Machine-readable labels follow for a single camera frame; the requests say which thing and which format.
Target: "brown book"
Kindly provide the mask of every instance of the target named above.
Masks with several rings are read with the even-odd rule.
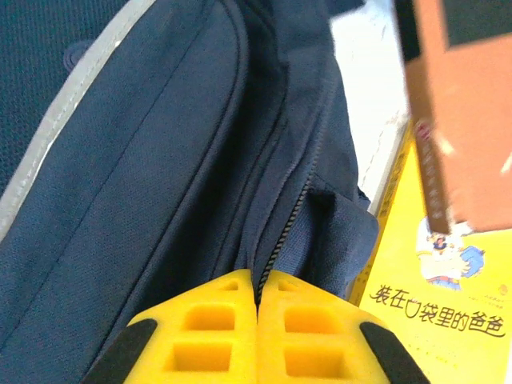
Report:
[[[395,4],[430,228],[511,228],[512,1]]]

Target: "cartoon illustration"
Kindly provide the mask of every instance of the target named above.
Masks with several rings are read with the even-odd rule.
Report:
[[[461,279],[477,276],[484,266],[483,250],[464,247],[460,235],[431,232],[427,218],[419,224],[416,254],[424,279],[452,290],[461,290]]]

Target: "gray reflective trim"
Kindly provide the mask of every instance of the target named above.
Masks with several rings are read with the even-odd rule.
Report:
[[[132,26],[155,0],[130,0],[83,55],[41,120],[29,147],[0,198],[0,242],[19,212],[42,162],[83,95]]]

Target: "book cover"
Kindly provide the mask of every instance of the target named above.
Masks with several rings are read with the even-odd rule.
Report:
[[[430,230],[413,143],[394,193],[359,306],[387,323],[433,384],[502,383],[512,230]]]

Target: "navy blue backpack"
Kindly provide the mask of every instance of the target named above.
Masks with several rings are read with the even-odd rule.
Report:
[[[233,269],[343,296],[374,246],[325,2],[124,3],[3,2],[2,383]]]

